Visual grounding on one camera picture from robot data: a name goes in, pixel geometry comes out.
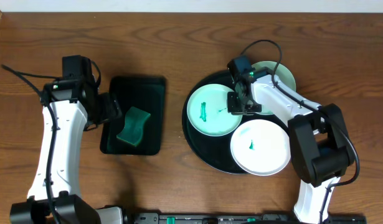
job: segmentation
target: white wall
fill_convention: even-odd
[[[0,0],[2,12],[383,12],[383,0]]]

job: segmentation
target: green sponge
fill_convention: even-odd
[[[125,127],[116,138],[132,146],[138,146],[143,140],[144,124],[151,115],[132,106],[125,115]]]

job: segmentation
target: wooden table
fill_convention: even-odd
[[[230,175],[202,162],[184,139],[181,111],[192,87],[250,42],[272,39],[303,96],[337,104],[361,158],[357,182],[339,187],[333,213],[362,213],[383,223],[383,14],[4,14],[0,64],[61,76],[61,58],[92,58],[112,77],[167,78],[162,147],[157,156],[111,156],[99,150],[102,128],[83,134],[80,188],[98,208],[166,213],[289,211],[300,180],[292,165],[270,177]],[[276,60],[268,44],[250,52]],[[32,79],[39,88],[46,80]],[[38,97],[0,68],[0,223],[12,203],[26,199],[37,168],[43,133]],[[350,178],[350,167],[343,180]]]

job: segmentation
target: light green plate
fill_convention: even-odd
[[[271,62],[271,61],[262,61],[258,62],[252,65],[256,70],[259,70],[263,67],[268,67],[269,69],[274,69],[277,62]],[[293,78],[293,75],[289,69],[287,69],[284,65],[279,64],[276,75],[280,78],[280,80],[290,89],[293,91],[296,91],[296,83],[295,79]],[[262,112],[258,112],[258,114],[261,115],[272,115],[273,113],[265,107],[265,105],[262,105]]]
[[[200,87],[187,103],[187,117],[192,126],[208,136],[223,136],[231,133],[241,123],[241,115],[227,111],[227,86],[209,84]]]

